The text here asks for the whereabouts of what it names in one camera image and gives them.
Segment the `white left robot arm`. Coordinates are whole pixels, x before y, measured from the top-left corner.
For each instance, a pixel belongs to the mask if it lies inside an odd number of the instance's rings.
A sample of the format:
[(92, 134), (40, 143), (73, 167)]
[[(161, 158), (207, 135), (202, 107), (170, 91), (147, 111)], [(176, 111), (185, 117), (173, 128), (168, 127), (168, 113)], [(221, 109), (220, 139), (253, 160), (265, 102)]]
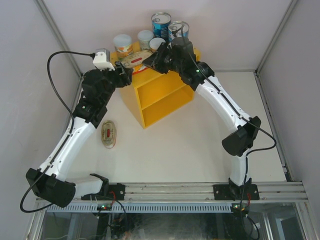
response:
[(38, 169), (30, 168), (26, 179), (33, 193), (52, 205), (64, 208), (74, 198), (93, 194), (98, 200), (109, 196), (109, 180), (91, 173), (85, 178), (67, 180), (78, 152), (98, 128), (107, 113), (107, 104), (117, 88), (132, 83), (132, 68), (117, 61), (113, 70), (92, 69), (83, 76), (82, 93), (72, 120), (50, 156)]

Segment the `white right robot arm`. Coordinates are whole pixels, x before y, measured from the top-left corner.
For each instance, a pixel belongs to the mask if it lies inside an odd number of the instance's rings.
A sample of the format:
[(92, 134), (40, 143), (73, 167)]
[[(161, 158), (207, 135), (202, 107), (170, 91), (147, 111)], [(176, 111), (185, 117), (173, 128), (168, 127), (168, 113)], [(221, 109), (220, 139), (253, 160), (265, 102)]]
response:
[(229, 131), (221, 144), (232, 156), (226, 194), (232, 200), (246, 196), (251, 184), (248, 177), (248, 154), (258, 135), (260, 118), (251, 117), (236, 104), (209, 65), (197, 60), (193, 44), (187, 37), (161, 43), (142, 63), (160, 74), (170, 71), (177, 73), (184, 84), (202, 96), (218, 113)]

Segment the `oval fish tin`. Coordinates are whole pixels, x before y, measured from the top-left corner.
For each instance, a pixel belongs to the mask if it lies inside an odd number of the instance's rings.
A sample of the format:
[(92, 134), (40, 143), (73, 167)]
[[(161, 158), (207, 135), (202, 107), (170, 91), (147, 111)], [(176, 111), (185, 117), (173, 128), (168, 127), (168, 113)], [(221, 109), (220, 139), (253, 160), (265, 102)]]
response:
[(107, 148), (111, 149), (115, 146), (117, 139), (117, 130), (115, 123), (107, 120), (101, 127), (101, 142)]
[(141, 50), (123, 58), (120, 62), (125, 68), (132, 68), (132, 74), (135, 75), (148, 69), (148, 67), (143, 64), (143, 61), (152, 54), (150, 50)]

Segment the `green label can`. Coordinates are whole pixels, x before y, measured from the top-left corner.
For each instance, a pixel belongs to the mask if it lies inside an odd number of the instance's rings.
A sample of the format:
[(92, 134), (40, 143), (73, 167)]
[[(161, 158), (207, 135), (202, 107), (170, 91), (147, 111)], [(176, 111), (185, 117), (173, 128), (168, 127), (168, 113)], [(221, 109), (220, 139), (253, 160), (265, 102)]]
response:
[(139, 46), (142, 51), (150, 50), (150, 41), (154, 38), (154, 34), (150, 30), (142, 30), (137, 35)]

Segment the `orange can with white lid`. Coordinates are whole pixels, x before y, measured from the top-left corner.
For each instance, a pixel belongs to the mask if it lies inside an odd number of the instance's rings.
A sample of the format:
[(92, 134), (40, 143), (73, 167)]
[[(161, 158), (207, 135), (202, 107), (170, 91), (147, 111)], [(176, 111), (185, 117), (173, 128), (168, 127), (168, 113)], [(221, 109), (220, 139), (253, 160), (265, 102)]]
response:
[(133, 54), (132, 38), (127, 34), (119, 34), (113, 38), (114, 48), (119, 60)]

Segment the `blue soup can with noodles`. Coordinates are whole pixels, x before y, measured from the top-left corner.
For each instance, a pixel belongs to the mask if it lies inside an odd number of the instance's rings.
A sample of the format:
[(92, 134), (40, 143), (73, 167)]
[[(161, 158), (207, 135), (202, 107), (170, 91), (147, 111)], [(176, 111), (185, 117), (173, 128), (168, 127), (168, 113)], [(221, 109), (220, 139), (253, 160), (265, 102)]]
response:
[(171, 42), (177, 37), (189, 37), (190, 26), (185, 21), (174, 21), (168, 26), (168, 40)]

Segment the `orange label can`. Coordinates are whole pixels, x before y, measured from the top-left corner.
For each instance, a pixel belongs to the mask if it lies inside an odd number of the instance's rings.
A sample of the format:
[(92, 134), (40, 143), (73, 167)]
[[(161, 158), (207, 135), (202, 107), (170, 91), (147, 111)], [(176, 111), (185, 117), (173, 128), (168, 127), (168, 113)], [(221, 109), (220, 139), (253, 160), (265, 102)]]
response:
[(155, 51), (158, 50), (158, 48), (160, 47), (160, 45), (162, 43), (166, 43), (166, 41), (163, 38), (155, 37), (155, 38), (151, 39), (149, 42), (150, 51), (152, 53), (154, 53)]

